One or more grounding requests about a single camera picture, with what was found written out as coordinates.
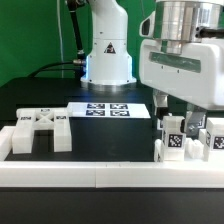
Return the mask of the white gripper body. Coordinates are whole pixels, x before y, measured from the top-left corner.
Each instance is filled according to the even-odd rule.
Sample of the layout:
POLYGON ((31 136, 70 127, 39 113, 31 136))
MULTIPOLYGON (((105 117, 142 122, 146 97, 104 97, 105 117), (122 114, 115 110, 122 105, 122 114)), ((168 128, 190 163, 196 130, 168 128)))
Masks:
POLYGON ((224 40, 184 44, 181 55, 160 49, 155 40, 141 44, 139 77, 144 85, 207 110, 224 110, 224 40))

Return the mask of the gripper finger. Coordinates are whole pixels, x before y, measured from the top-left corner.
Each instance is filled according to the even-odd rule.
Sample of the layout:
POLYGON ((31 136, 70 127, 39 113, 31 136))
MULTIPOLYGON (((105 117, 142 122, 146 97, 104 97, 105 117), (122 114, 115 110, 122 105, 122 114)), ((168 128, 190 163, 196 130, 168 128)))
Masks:
POLYGON ((185 132, 188 137, 198 136, 199 122, 205 115, 205 111, 188 111, 186 113, 185 132))
POLYGON ((153 91, 153 102, 155 106, 154 115, 162 120, 164 116, 168 115, 168 95, 162 91, 153 91))

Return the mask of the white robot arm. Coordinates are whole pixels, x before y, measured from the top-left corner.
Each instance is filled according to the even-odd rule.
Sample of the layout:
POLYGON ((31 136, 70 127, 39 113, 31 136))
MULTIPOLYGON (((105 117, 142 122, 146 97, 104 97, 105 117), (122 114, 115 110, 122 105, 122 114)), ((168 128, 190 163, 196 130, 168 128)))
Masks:
MULTIPOLYGON (((116 0, 67 0, 71 13, 85 4, 92 10, 93 44, 89 55, 79 53, 82 85, 115 90, 135 84, 126 11, 116 0)), ((140 24, 139 80, 153 89, 159 118, 169 95, 189 103, 186 130, 197 128, 206 111, 224 110, 223 10, 224 0, 156 0, 140 24)))

